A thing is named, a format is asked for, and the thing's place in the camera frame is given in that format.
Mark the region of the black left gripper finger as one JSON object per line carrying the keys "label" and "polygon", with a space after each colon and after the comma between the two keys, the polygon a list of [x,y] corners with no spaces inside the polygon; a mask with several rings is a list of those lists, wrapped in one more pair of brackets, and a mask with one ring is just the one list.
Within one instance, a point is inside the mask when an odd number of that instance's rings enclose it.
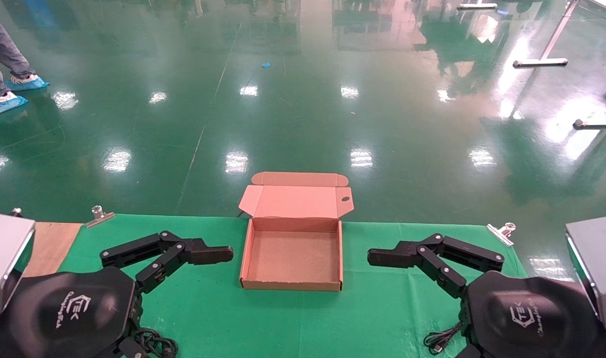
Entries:
{"label": "black left gripper finger", "polygon": [[230,262],[230,246],[209,247],[201,238],[183,239],[170,231],[162,231],[126,242],[100,252],[102,266],[119,269],[151,259],[151,263],[135,275],[139,294],[149,294],[182,265],[213,265]]}
{"label": "black left gripper finger", "polygon": [[149,354],[134,338],[126,337],[116,343],[111,356],[112,358],[148,358]]}

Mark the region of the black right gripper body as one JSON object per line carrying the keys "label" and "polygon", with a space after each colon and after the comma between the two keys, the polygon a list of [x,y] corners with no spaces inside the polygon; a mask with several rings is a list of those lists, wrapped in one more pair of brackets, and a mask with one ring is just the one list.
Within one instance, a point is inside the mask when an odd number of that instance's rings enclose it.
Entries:
{"label": "black right gripper body", "polygon": [[580,284],[492,270],[464,297],[464,336],[481,358],[584,358],[599,320]]}

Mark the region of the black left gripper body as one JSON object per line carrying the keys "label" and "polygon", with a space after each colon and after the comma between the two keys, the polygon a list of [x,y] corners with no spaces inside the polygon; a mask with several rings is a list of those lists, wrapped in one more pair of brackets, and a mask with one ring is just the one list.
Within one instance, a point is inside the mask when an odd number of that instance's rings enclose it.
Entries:
{"label": "black left gripper body", "polygon": [[7,356],[111,357],[133,337],[136,300],[135,281],[114,267],[32,277],[7,306]]}

